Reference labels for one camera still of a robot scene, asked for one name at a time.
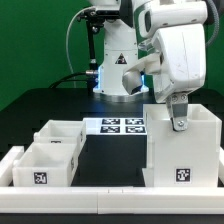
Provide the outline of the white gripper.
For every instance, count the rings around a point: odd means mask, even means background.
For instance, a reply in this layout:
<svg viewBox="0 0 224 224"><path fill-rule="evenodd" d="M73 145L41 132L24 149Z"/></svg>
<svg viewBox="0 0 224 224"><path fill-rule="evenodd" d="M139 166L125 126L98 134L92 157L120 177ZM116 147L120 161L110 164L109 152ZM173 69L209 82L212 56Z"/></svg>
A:
<svg viewBox="0 0 224 224"><path fill-rule="evenodd" d="M123 71L122 84L129 95L143 85L141 72L153 76L155 99L166 101L174 131L188 127L188 96L204 85L205 36L201 24L158 29L151 39L155 51Z"/></svg>

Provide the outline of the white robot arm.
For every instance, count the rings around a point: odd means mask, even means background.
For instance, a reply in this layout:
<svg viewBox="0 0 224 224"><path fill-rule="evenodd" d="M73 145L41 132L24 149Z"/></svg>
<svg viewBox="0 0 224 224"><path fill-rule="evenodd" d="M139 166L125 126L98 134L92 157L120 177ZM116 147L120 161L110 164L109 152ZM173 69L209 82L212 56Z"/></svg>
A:
<svg viewBox="0 0 224 224"><path fill-rule="evenodd" d="M188 94L204 85L204 24L219 23L220 0L88 0L105 29L98 89L132 95L153 77L155 100L167 105L172 127L187 129Z"/></svg>

